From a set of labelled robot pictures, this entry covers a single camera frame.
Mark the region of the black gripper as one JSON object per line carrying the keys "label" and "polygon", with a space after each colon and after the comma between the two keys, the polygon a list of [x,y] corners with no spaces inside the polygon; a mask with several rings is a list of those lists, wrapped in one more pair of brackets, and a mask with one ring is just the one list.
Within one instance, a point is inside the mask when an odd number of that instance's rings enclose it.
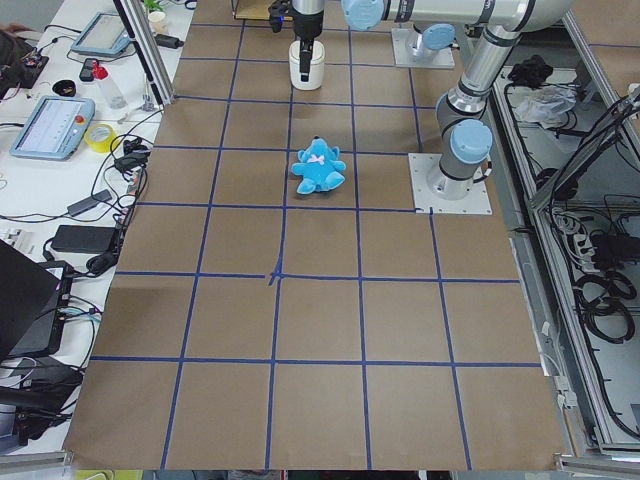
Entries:
{"label": "black gripper", "polygon": [[307,63],[313,58],[313,41],[322,33],[322,0],[292,0],[291,16],[299,42],[299,75],[307,82]]}

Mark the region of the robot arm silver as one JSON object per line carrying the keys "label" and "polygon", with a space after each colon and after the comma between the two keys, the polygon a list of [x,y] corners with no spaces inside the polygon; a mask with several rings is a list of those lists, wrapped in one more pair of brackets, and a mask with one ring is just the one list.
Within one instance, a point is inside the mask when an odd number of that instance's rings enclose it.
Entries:
{"label": "robot arm silver", "polygon": [[497,75],[524,32],[560,20],[571,1],[343,1],[345,20],[366,31],[383,20],[482,25],[484,30],[458,84],[438,101],[443,153],[427,174],[428,187],[447,200],[464,198],[487,158],[493,136],[480,120]]}
{"label": "robot arm silver", "polygon": [[[392,45],[395,64],[400,67],[452,69],[454,60],[451,47],[455,33],[451,24],[433,24],[420,30],[393,28]],[[300,40],[289,47],[289,70],[292,86],[298,90],[316,90],[324,80],[326,49],[315,41],[308,72],[303,72],[303,53]]]}

